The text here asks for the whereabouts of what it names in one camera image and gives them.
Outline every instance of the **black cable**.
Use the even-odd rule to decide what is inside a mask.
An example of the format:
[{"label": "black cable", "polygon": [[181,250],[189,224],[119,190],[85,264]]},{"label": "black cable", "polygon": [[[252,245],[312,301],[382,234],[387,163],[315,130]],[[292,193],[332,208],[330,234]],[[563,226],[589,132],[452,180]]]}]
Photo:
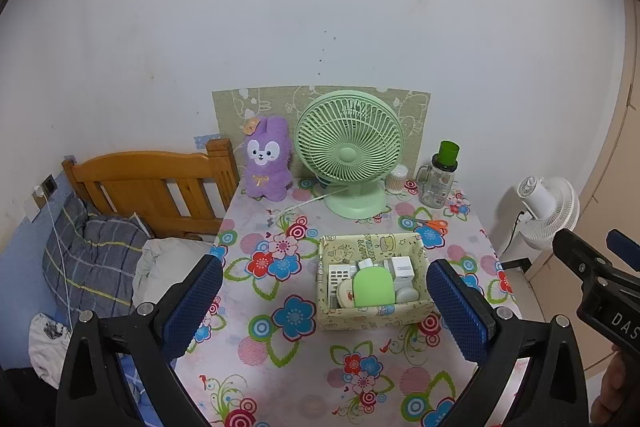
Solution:
[{"label": "black cable", "polygon": [[507,249],[511,246],[511,241],[513,241],[513,236],[516,233],[516,227],[518,225],[518,220],[520,219],[520,216],[524,216],[526,214],[526,212],[524,210],[521,210],[518,212],[518,216],[516,217],[516,222],[513,223],[513,230],[511,230],[511,237],[509,239],[509,244],[507,245],[507,247],[502,250],[502,253],[500,254],[500,257],[502,257],[504,255],[504,252],[507,251]]}]

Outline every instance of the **white fan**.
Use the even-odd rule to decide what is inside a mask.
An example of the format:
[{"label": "white fan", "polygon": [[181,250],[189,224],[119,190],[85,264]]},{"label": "white fan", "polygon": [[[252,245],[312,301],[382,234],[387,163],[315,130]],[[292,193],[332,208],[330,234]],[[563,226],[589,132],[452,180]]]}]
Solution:
[{"label": "white fan", "polygon": [[558,230],[574,229],[580,202],[564,178],[529,176],[518,184],[516,192],[532,216],[520,226],[520,233],[531,248],[550,250]]}]

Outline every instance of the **white pillow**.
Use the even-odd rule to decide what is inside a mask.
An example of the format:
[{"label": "white pillow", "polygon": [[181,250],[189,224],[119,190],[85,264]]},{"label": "white pillow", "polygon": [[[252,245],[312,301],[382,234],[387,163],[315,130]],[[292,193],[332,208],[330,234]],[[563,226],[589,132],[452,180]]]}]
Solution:
[{"label": "white pillow", "polygon": [[175,283],[182,282],[212,244],[191,239],[149,239],[133,277],[134,308],[143,302],[156,303]]}]

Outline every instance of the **electric fan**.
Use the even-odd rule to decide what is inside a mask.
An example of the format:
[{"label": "electric fan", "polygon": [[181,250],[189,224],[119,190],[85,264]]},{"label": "electric fan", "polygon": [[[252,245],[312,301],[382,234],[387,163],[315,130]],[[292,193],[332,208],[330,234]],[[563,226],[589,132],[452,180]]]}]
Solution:
[{"label": "electric fan", "polygon": [[356,90],[316,98],[296,126],[296,153],[321,180],[329,182],[326,205],[349,219],[385,210],[380,178],[402,158],[400,121],[385,102]]},{"label": "electric fan", "polygon": [[574,229],[580,202],[571,183],[564,178],[529,176],[518,184],[516,192],[533,216],[520,227],[531,248],[550,250],[558,230]]}]

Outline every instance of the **blue wall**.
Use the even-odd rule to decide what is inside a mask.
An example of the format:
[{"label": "blue wall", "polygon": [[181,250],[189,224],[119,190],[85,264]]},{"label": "blue wall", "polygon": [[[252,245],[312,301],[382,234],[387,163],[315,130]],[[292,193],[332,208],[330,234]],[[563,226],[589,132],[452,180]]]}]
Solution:
[{"label": "blue wall", "polygon": [[[71,193],[65,173],[56,177],[58,190],[49,204],[54,219]],[[33,315],[51,317],[56,303],[42,276],[42,254],[51,234],[51,218],[45,206],[33,223],[25,217],[0,254],[0,365],[4,369],[31,365],[28,353],[29,325]]]}]

